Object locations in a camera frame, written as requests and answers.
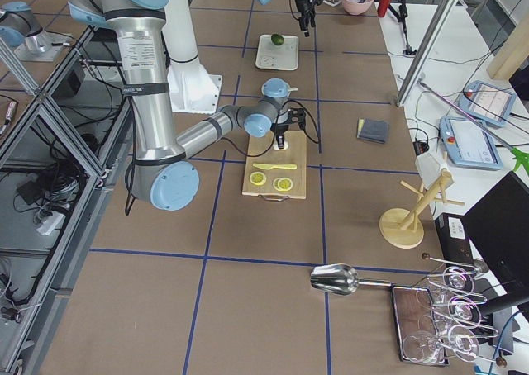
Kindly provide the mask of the white steamed bun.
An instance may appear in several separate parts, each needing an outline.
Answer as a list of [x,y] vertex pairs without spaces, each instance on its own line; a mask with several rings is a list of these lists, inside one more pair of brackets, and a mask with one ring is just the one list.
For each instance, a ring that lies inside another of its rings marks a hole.
[[284,143],[283,146],[279,146],[277,143],[273,144],[274,150],[287,150],[289,147],[288,142]]

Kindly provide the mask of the light green ceramic bowl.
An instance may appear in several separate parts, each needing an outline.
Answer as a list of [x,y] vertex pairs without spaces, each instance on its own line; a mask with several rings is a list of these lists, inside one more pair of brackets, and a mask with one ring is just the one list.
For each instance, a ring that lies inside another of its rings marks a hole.
[[290,88],[294,88],[289,84],[263,84],[261,87],[261,92],[264,96],[272,98],[280,97],[289,97],[292,92],[289,91]]

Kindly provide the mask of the yellow plastic knife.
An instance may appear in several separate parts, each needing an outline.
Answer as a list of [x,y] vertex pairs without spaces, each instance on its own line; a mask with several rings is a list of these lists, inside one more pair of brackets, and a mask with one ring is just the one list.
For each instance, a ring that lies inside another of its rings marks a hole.
[[272,169],[284,169],[284,170],[296,170],[298,166],[296,164],[262,164],[253,163],[252,166],[260,170],[272,170]]

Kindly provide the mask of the green lime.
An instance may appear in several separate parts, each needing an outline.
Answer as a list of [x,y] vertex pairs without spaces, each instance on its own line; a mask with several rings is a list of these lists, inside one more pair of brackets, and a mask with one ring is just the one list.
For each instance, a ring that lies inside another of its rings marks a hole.
[[271,37],[270,37],[270,40],[271,42],[274,44],[274,45],[282,45],[284,43],[284,37],[280,34],[277,34],[277,33],[274,33]]

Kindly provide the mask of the yellow lemon slice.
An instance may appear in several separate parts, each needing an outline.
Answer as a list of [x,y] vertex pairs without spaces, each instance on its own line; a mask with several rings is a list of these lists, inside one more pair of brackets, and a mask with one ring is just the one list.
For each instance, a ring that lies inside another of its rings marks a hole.
[[279,177],[273,181],[273,188],[278,192],[288,192],[293,189],[293,180],[288,177]]
[[267,182],[267,177],[263,172],[256,171],[250,174],[249,181],[255,186],[263,186]]

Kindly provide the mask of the upper yellow lemon slice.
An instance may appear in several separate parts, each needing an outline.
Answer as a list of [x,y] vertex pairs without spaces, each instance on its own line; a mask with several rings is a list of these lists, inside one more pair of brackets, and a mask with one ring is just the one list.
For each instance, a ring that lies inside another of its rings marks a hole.
[[263,186],[267,182],[267,177],[263,172],[256,171],[250,174],[249,181],[255,186]]

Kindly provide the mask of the grey yellow sponge cloth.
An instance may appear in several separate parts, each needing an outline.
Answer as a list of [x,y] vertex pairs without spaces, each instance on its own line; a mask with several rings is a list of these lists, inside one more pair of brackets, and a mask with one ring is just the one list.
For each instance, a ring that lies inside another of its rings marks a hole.
[[357,122],[357,138],[383,144],[388,139],[389,123],[360,118]]

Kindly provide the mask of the wooden mug tree stand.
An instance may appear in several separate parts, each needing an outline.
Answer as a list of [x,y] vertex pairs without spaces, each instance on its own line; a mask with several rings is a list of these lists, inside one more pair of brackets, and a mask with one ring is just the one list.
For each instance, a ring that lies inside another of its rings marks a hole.
[[431,202],[456,206],[465,204],[447,198],[446,189],[453,183],[452,174],[447,168],[441,169],[438,177],[429,188],[426,188],[422,183],[416,189],[409,183],[401,181],[402,186],[417,195],[417,201],[412,210],[392,208],[379,218],[379,230],[385,240],[400,249],[416,248],[424,238],[424,228],[419,216]]

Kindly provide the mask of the teach pendant tablet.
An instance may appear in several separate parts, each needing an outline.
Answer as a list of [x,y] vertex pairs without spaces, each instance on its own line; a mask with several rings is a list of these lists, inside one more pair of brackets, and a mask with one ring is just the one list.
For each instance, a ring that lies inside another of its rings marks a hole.
[[458,98],[459,108],[496,127],[507,123],[514,102],[514,92],[480,80],[470,83]]
[[463,117],[443,116],[439,130],[441,141],[454,164],[487,170],[503,167],[492,136],[471,121]]

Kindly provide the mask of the black monitor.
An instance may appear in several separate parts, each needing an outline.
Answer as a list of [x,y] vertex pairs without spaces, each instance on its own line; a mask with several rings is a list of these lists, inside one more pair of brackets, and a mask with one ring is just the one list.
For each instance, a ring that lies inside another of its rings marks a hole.
[[514,172],[466,212],[463,225],[500,282],[528,285],[528,186]]

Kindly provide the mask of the metal reach grabber pole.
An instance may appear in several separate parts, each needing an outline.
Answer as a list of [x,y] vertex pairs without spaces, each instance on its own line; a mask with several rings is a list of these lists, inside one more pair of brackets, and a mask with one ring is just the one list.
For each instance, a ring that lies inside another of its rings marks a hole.
[[444,102],[449,107],[453,108],[456,112],[458,112],[462,117],[466,118],[468,121],[473,123],[475,126],[477,126],[480,130],[484,131],[485,133],[492,136],[496,141],[498,141],[500,144],[502,144],[505,148],[507,148],[511,154],[513,155],[513,158],[516,160],[514,171],[518,171],[518,169],[522,166],[526,173],[529,173],[529,165],[528,165],[528,153],[523,152],[520,149],[516,148],[513,145],[510,145],[506,140],[501,138],[499,135],[491,131],[482,121],[478,121],[475,118],[473,118],[468,112],[461,109],[457,105],[455,105],[453,102],[451,102],[449,99],[443,97],[438,92],[433,90],[429,85],[423,82],[422,79],[417,80],[417,84],[425,88],[428,92],[435,95],[438,99],[440,99],[442,102]]

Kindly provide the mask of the dark wooden glass tray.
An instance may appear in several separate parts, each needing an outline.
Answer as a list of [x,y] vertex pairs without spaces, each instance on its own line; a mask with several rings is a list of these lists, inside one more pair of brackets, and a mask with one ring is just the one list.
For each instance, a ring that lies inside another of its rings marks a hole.
[[390,296],[399,358],[405,363],[416,363],[405,354],[403,342],[410,335],[416,336],[419,331],[437,336],[431,294],[425,287],[392,286]]

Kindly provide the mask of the clear wine glass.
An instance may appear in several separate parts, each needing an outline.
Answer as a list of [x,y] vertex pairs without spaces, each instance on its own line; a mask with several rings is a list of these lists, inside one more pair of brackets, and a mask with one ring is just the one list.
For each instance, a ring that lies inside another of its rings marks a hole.
[[444,361],[437,336],[422,330],[403,340],[402,353],[406,360],[422,365],[437,365]]

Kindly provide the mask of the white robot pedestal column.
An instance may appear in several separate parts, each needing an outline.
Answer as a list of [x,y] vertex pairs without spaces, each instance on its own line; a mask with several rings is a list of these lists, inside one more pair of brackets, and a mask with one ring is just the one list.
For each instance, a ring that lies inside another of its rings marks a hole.
[[188,0],[169,0],[162,30],[170,58],[169,97],[173,112],[212,114],[217,109],[222,76],[202,65]]

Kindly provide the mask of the aluminium frame post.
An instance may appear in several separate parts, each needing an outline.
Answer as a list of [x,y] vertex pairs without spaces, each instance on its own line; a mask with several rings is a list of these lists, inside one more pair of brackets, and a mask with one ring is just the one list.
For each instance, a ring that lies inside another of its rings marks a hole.
[[436,43],[437,37],[439,36],[441,29],[445,25],[446,20],[457,1],[458,0],[441,0],[440,4],[437,6],[433,18],[431,19],[431,22],[418,48],[417,54],[412,61],[401,88],[399,89],[398,95],[395,98],[395,104],[398,107],[402,107],[407,101],[413,86],[418,81],[419,75],[428,61],[431,50]]

